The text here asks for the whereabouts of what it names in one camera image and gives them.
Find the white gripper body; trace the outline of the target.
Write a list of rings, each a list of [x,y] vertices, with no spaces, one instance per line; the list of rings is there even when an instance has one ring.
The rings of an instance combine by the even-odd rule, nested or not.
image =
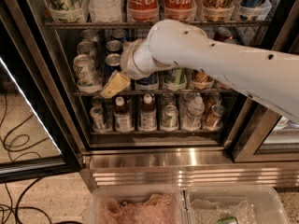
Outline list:
[[[137,39],[131,42],[129,49],[121,54],[121,71],[130,79],[139,80],[147,76],[143,65],[146,63],[147,50],[145,39]]]

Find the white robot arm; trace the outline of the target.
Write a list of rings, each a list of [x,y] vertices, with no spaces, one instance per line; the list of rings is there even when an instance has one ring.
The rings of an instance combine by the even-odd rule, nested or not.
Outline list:
[[[212,40],[195,26],[164,20],[145,39],[137,39],[121,55],[101,96],[125,90],[129,81],[172,68],[206,73],[227,87],[299,122],[299,56]]]

